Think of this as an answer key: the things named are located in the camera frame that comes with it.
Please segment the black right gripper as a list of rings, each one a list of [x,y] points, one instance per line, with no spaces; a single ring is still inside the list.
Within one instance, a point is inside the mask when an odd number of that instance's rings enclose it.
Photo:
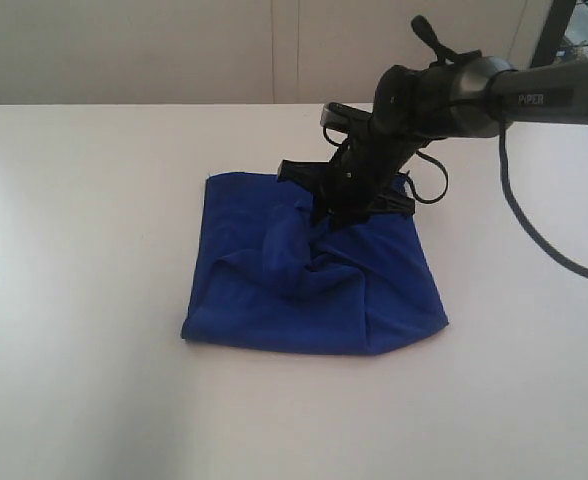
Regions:
[[[281,161],[279,183],[318,193],[311,227],[325,222],[329,231],[337,231],[339,225],[365,223],[374,215],[414,214],[415,200],[395,182],[407,178],[399,171],[417,152],[450,135],[429,129],[451,126],[450,89],[457,73],[452,65],[424,70],[395,65],[376,86],[367,138],[344,134],[328,162]]]

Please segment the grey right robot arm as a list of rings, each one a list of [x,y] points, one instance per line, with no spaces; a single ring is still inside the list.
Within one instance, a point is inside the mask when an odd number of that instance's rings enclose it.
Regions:
[[[345,134],[327,162],[284,160],[277,179],[312,194],[310,221],[333,229],[373,215],[415,212],[399,186],[400,169],[433,141],[493,138],[514,122],[588,126],[588,60],[524,71],[497,57],[400,65],[378,82],[369,112],[336,102],[323,108],[324,129]]]

